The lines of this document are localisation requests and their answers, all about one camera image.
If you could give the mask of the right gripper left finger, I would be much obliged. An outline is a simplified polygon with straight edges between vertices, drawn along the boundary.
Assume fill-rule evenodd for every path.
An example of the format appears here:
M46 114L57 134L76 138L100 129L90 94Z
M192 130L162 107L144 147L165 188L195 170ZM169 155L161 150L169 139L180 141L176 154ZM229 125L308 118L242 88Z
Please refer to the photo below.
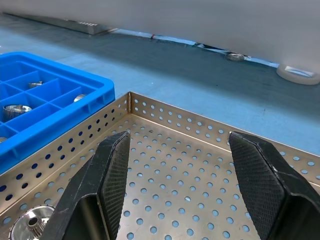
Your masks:
M43 240L115 240L126 193L131 135L108 136L71 178Z

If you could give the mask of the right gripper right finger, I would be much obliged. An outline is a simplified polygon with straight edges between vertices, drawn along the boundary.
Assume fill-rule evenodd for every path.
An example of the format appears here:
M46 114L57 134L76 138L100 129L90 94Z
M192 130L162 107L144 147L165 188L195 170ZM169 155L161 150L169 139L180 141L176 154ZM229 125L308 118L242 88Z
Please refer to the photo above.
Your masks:
M320 195L275 146L232 131L231 149L239 190L262 240L318 240Z

